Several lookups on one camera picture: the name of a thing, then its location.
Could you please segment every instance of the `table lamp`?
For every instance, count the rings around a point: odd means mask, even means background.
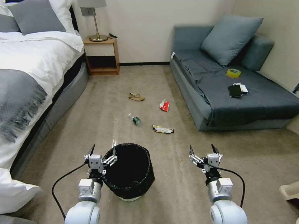
[[[93,19],[94,19],[94,24],[96,26],[97,34],[90,36],[89,37],[90,41],[100,42],[100,41],[107,40],[108,39],[107,36],[99,34],[99,30],[97,28],[97,21],[96,21],[96,11],[94,10],[94,8],[101,8],[101,7],[107,6],[106,1],[105,0],[79,0],[78,5],[81,8],[92,8],[93,9]]]

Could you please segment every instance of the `smartphone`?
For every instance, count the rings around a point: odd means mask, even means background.
[[[243,95],[240,85],[234,85],[228,87],[230,97],[240,97]]]

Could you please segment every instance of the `wooden nightstand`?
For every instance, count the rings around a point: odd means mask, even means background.
[[[118,75],[119,57],[116,38],[102,42],[84,41],[87,65],[91,75]]]

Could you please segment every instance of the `blanket fringe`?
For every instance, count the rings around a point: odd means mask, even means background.
[[[34,93],[31,95],[31,100],[18,110],[11,119],[0,127],[0,132],[9,142],[16,142],[18,132],[25,130],[31,119],[37,115],[38,109],[46,100],[48,94],[45,90],[37,85]]]

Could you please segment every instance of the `power cord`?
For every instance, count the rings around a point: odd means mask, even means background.
[[[61,205],[60,205],[58,199],[56,198],[56,196],[55,196],[55,194],[54,194],[54,188],[55,188],[56,184],[57,184],[60,180],[62,180],[62,179],[65,178],[66,176],[70,175],[71,173],[75,172],[76,170],[80,169],[81,167],[83,167],[83,166],[86,165],[86,164],[87,164],[87,163],[85,162],[85,163],[83,163],[81,166],[78,166],[77,168],[75,168],[75,169],[73,169],[72,171],[68,172],[67,174],[63,175],[62,177],[60,177],[60,178],[53,184],[53,187],[52,187],[52,196],[53,196],[54,200],[56,201],[56,204],[58,205],[58,207],[59,207],[59,209],[60,209],[60,211],[61,211],[61,214],[62,214],[64,220],[65,220],[65,214],[64,214],[64,211],[63,211],[63,209],[62,209],[62,207],[61,207]]]
[[[108,38],[113,39],[113,38],[117,38],[117,36],[113,35],[112,33],[109,33]]]
[[[216,167],[216,166],[213,166],[211,164],[208,164],[208,165],[211,166],[211,167],[213,167],[213,168],[219,169],[219,170],[223,170],[223,171],[226,171],[226,172],[233,173],[233,174],[237,175],[241,179],[241,181],[243,183],[243,193],[242,193],[242,199],[241,199],[240,207],[243,207],[243,202],[244,202],[244,197],[245,197],[245,182],[244,182],[243,178],[239,174],[237,174],[236,172],[234,172],[232,170],[228,170],[228,169]]]

